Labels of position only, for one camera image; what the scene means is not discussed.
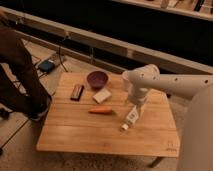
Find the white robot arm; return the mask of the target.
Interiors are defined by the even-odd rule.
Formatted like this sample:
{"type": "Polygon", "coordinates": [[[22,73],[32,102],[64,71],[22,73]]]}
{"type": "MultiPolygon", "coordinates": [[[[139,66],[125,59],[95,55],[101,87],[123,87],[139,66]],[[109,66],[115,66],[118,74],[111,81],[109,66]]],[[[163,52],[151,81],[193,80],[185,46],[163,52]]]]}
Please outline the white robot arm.
{"type": "Polygon", "coordinates": [[[128,100],[143,106],[150,89],[190,101],[176,171],[213,171],[213,75],[161,74],[154,64],[122,73],[128,100]]]}

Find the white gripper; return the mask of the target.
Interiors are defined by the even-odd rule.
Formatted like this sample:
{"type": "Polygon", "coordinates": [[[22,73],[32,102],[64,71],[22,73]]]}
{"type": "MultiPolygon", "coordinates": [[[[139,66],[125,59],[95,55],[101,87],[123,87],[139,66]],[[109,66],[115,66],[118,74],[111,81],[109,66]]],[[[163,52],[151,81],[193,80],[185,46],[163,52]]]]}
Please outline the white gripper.
{"type": "Polygon", "coordinates": [[[128,100],[134,105],[142,106],[146,102],[148,92],[147,88],[132,86],[128,90],[128,100]]]}

